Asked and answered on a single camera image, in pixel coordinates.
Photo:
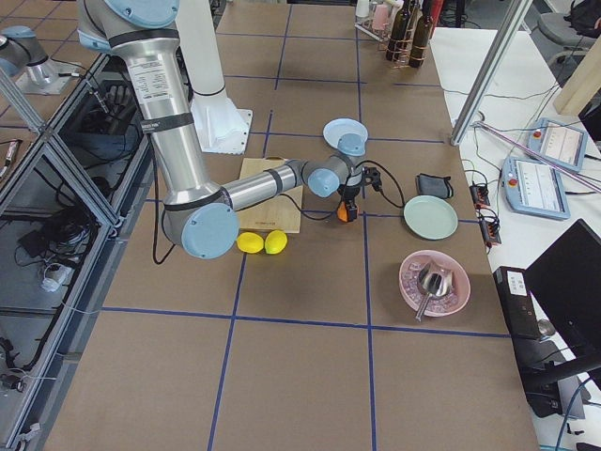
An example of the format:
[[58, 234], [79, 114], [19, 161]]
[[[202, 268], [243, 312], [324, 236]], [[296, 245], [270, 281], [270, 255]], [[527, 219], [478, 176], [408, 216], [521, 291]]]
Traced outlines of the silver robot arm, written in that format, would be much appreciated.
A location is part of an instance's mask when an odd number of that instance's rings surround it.
[[340, 135], [323, 163], [287, 160], [220, 185], [203, 153], [249, 130], [227, 97], [206, 1], [80, 1], [80, 42], [121, 58], [167, 188], [164, 233], [189, 255], [215, 258], [239, 234], [238, 211], [306, 185], [328, 197], [362, 181], [364, 136]]

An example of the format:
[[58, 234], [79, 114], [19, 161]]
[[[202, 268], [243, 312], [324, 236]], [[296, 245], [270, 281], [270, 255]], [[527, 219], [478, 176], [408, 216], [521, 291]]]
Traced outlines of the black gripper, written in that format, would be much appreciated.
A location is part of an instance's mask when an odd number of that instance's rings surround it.
[[340, 185], [337, 193], [341, 196], [341, 200], [345, 202], [347, 222], [354, 222], [358, 217], [358, 207], [355, 204], [355, 199], [361, 193], [361, 185]]

